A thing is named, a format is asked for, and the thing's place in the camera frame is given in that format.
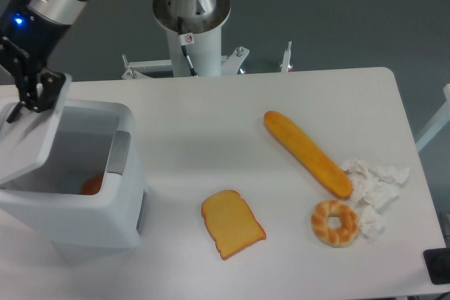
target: warning sticker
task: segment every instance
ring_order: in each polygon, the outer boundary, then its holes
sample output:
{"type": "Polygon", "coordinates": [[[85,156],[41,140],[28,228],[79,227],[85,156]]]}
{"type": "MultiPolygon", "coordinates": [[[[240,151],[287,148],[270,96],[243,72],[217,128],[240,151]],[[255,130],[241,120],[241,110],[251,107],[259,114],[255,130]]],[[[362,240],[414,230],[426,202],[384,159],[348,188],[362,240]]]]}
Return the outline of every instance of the warning sticker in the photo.
{"type": "Polygon", "coordinates": [[[186,33],[179,35],[180,38],[180,44],[182,46],[190,45],[194,43],[194,34],[193,33],[186,33]]]}

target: bagel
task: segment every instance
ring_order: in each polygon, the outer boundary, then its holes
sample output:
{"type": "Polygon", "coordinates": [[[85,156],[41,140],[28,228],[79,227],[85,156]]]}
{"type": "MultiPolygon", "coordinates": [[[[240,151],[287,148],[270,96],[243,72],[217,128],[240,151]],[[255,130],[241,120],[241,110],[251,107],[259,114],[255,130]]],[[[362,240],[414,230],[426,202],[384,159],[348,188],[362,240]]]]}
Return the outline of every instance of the bagel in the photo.
{"type": "Polygon", "coordinates": [[[331,247],[345,247],[352,243],[359,231],[358,216],[340,200],[326,200],[316,205],[311,215],[311,226],[316,236],[331,247]],[[331,228],[328,217],[337,216],[341,226],[331,228]]]}

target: toast slice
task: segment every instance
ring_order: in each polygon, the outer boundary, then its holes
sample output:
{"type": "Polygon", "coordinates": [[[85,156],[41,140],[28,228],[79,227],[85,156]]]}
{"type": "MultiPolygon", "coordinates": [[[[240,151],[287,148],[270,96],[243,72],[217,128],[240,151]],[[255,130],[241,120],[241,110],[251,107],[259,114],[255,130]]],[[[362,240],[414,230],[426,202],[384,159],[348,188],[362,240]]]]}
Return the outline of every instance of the toast slice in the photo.
{"type": "Polygon", "coordinates": [[[208,197],[202,204],[202,216],[223,260],[266,239],[252,210],[234,190],[223,190],[208,197]]]}

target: metal bolt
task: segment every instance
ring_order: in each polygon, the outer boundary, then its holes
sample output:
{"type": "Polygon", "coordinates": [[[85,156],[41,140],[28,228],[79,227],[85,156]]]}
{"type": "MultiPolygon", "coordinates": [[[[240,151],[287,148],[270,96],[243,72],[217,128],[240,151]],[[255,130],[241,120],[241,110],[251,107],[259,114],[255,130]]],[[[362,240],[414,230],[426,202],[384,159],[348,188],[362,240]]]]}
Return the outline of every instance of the metal bolt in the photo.
{"type": "MultiPolygon", "coordinates": [[[[281,70],[282,67],[283,67],[283,61],[281,60],[280,63],[279,63],[280,70],[281,70]]],[[[294,65],[293,65],[292,61],[290,61],[289,65],[288,65],[288,72],[292,72],[293,69],[294,69],[294,65]]]]}
{"type": "Polygon", "coordinates": [[[124,61],[124,66],[128,67],[128,60],[127,60],[127,56],[125,54],[122,54],[122,59],[124,61]]]}

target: crumpled paper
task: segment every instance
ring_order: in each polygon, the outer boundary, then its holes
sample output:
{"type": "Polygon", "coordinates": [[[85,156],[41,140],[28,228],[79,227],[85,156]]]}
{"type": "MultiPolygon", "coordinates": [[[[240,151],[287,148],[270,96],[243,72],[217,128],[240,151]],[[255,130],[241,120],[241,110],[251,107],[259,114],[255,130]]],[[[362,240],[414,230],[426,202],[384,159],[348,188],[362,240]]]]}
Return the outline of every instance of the crumpled paper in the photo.
{"type": "Polygon", "coordinates": [[[372,205],[365,206],[359,217],[359,228],[361,229],[361,232],[366,235],[370,241],[375,241],[384,227],[385,223],[383,218],[375,211],[372,205]]]}
{"type": "Polygon", "coordinates": [[[399,186],[409,177],[410,169],[400,166],[370,165],[362,159],[353,159],[340,165],[352,182],[350,200],[364,206],[359,218],[361,232],[374,241],[384,227],[377,211],[399,195],[399,186]]]}

